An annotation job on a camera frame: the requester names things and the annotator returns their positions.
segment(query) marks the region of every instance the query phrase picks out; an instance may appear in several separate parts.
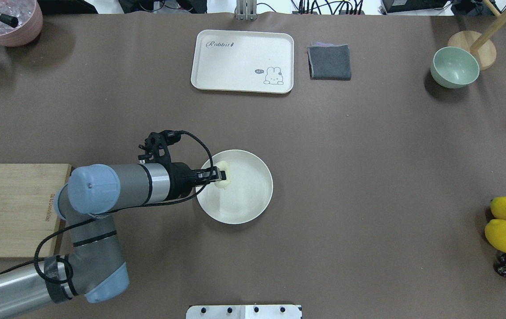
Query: tray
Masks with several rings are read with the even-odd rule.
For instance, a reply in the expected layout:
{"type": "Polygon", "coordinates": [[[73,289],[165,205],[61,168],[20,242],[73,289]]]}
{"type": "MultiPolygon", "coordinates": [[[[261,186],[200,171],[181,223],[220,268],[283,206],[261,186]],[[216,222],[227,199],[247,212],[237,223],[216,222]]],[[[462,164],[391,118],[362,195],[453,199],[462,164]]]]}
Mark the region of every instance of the tray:
{"type": "Polygon", "coordinates": [[[191,81],[197,89],[288,93],[294,85],[294,40],[280,33],[203,30],[191,81]]]}

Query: cutting board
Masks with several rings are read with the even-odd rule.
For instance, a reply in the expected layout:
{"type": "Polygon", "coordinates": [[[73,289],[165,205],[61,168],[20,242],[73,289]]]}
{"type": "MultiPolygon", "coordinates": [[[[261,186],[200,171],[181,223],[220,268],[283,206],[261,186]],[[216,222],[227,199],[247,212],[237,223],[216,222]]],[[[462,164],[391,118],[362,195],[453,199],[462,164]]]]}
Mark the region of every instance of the cutting board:
{"type": "MultiPolygon", "coordinates": [[[[33,257],[39,242],[60,225],[54,197],[70,176],[69,164],[0,164],[0,257],[33,257]]],[[[56,237],[42,247],[51,256],[56,237]]]]}

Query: light green bowl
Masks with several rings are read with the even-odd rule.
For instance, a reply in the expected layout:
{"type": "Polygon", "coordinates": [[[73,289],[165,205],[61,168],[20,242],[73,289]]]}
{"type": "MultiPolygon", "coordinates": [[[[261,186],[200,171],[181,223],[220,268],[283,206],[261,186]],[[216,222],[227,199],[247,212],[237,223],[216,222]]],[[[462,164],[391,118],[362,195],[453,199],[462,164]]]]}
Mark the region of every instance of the light green bowl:
{"type": "Polygon", "coordinates": [[[439,49],[430,67],[433,79],[449,89],[473,83],[479,76],[479,63],[471,53],[456,47],[439,49]]]}

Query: wooden stand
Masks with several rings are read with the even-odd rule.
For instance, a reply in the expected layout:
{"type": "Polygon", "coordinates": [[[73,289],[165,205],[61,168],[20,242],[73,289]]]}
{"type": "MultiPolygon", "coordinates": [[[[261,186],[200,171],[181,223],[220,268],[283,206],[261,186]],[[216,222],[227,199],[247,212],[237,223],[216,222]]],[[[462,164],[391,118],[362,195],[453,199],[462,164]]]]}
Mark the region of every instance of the wooden stand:
{"type": "Polygon", "coordinates": [[[479,62],[479,69],[481,71],[488,69],[495,63],[497,50],[489,39],[506,24],[506,10],[500,14],[489,0],[483,0],[483,2],[497,19],[483,34],[475,31],[461,31],[454,34],[448,41],[448,46],[462,48],[471,53],[477,59],[477,62],[479,62]]]}

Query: gray cloth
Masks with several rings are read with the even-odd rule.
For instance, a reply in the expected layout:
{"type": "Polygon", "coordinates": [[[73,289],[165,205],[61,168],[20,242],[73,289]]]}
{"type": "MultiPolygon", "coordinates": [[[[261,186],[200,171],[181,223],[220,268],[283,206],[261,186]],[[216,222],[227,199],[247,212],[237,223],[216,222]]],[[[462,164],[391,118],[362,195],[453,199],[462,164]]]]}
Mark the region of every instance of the gray cloth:
{"type": "Polygon", "coordinates": [[[349,47],[342,45],[310,45],[310,76],[313,79],[351,79],[349,47]]]}

